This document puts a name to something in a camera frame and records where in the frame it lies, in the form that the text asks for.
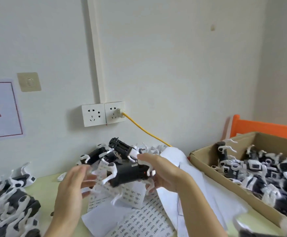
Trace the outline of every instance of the red border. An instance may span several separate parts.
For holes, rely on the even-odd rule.
[[[23,129],[22,129],[22,125],[21,125],[21,119],[20,119],[20,115],[19,115],[18,106],[16,105],[16,99],[15,99],[15,95],[14,95],[14,90],[13,90],[12,82],[11,82],[11,81],[0,81],[0,83],[10,83],[10,84],[11,84],[11,89],[12,89],[12,93],[13,93],[15,108],[16,108],[16,112],[17,112],[17,114],[18,114],[19,124],[20,124],[20,128],[21,128],[21,134],[15,134],[15,135],[23,135]],[[15,135],[3,135],[3,136],[0,136],[0,137],[15,136]]]

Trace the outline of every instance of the yellow cable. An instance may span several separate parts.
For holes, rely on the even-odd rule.
[[[146,131],[144,128],[142,128],[140,125],[138,125],[133,119],[131,119],[125,112],[121,113],[123,116],[126,116],[132,123],[134,123],[137,127],[139,127],[142,131],[146,132],[148,135],[151,135],[152,137],[156,138],[157,140],[161,141],[162,143],[165,143],[167,146],[172,147],[172,145],[169,145],[165,141],[161,140],[160,138],[154,136],[153,134]]]

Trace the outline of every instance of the hand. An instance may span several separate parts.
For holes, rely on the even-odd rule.
[[[169,160],[159,155],[151,155],[148,153],[139,154],[137,158],[142,161],[150,163],[156,171],[153,177],[155,182],[155,189],[164,187],[168,191],[177,192],[177,184],[186,172],[173,165]]]
[[[90,194],[81,194],[81,188],[93,187],[96,175],[88,175],[89,165],[73,167],[59,184],[55,201],[54,217],[46,236],[71,236],[81,216],[82,199]]]

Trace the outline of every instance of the white wall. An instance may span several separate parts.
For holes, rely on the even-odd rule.
[[[287,0],[268,0],[254,117],[287,125]]]
[[[251,119],[266,0],[97,0],[107,102],[186,154]],[[86,0],[0,0],[0,78],[15,80],[27,136],[0,141],[0,169],[65,171],[97,143],[159,144],[131,122],[83,127],[98,102]],[[210,26],[216,25],[216,31]],[[17,72],[42,91],[20,92]]]

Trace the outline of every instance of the left hand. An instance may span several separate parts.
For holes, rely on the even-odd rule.
[[[45,237],[72,236],[81,216],[82,199],[90,194],[89,191],[81,194],[81,188],[95,185],[96,175],[87,174],[89,168],[89,165],[73,167],[59,184],[54,217]]]

